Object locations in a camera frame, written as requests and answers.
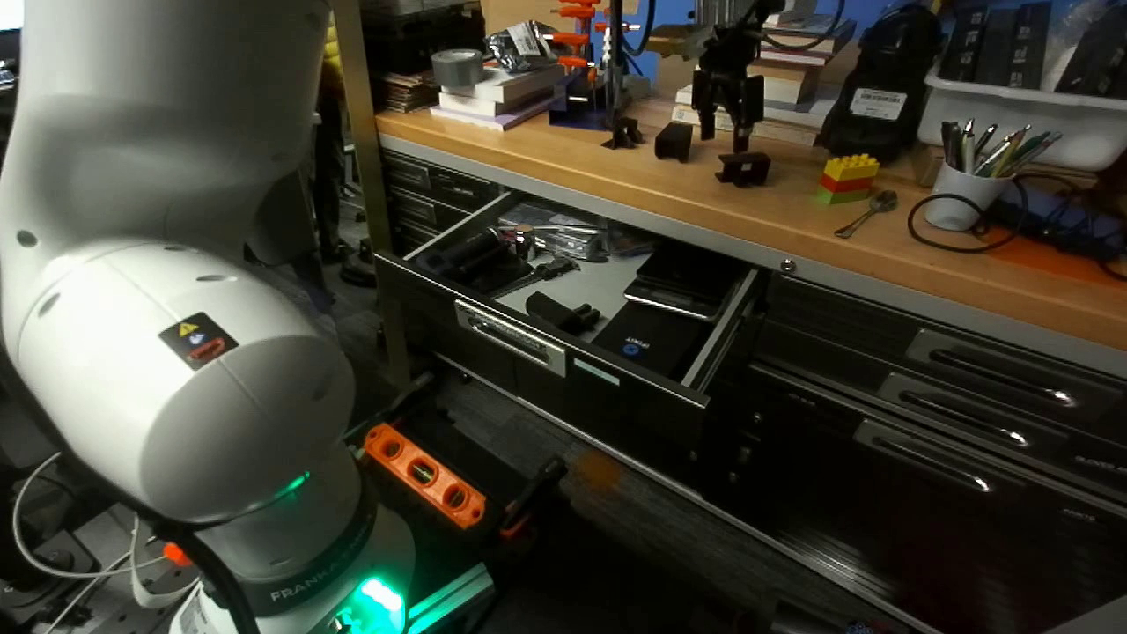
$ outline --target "metal part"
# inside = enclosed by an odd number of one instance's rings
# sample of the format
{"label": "metal part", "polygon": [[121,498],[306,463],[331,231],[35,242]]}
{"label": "metal part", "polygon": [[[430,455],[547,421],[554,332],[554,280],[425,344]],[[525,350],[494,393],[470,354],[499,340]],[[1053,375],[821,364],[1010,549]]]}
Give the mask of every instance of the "metal part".
{"label": "metal part", "polygon": [[850,241],[858,226],[866,226],[873,216],[888,216],[895,212],[898,199],[895,189],[877,189],[877,199],[871,201],[871,212],[862,212],[856,222],[839,226],[834,236]]}

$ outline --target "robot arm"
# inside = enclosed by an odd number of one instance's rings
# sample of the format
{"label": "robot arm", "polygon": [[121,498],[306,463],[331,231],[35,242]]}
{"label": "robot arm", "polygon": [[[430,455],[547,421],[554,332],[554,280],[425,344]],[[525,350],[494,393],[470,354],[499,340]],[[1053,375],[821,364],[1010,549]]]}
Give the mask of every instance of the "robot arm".
{"label": "robot arm", "polygon": [[[337,443],[343,350],[235,268],[302,162],[323,29],[328,0],[33,0],[0,178],[13,371],[74,457],[202,530],[257,632],[321,632],[411,553]],[[176,623],[231,632],[210,598]]]}

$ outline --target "wooden workbench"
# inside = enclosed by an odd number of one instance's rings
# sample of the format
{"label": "wooden workbench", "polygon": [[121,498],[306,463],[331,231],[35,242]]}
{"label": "wooden workbench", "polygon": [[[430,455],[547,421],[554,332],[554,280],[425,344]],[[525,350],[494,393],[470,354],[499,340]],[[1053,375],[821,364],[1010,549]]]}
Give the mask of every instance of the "wooden workbench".
{"label": "wooden workbench", "polygon": [[762,124],[755,147],[773,155],[773,181],[738,189],[716,181],[717,155],[730,147],[726,134],[695,140],[692,162],[656,158],[653,139],[668,121],[665,112],[668,106],[635,106],[647,145],[620,153],[601,147],[606,130],[551,126],[547,116],[506,134],[446,124],[425,108],[378,116],[372,126],[384,147],[476,171],[533,194],[1127,377],[1127,283],[1104,275],[1091,260],[1033,241],[991,255],[916,242],[905,222],[926,194],[920,167],[885,171],[881,186],[898,189],[898,212],[839,241],[834,231],[862,205],[815,201],[825,155],[809,145],[809,130]]}

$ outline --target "pen holder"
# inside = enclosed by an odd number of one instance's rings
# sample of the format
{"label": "pen holder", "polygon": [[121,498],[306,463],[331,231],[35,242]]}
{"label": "pen holder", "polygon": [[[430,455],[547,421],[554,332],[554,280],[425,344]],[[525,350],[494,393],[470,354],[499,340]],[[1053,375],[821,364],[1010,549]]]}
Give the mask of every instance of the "pen holder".
{"label": "pen holder", "polygon": [[962,172],[943,162],[938,185],[930,186],[926,222],[943,234],[964,234],[980,226],[981,212],[1010,181]]}

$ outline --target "white container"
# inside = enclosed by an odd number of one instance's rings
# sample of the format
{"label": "white container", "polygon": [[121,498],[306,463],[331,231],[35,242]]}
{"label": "white container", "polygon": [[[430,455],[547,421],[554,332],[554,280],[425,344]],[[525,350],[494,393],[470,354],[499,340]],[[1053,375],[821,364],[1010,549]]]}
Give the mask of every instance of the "white container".
{"label": "white container", "polygon": [[1127,147],[1127,100],[970,86],[938,74],[926,86],[930,100],[916,130],[926,145],[940,145],[943,121],[974,121],[980,130],[991,124],[998,130],[1055,130],[1061,140],[1037,158],[1045,167],[1100,172]]}

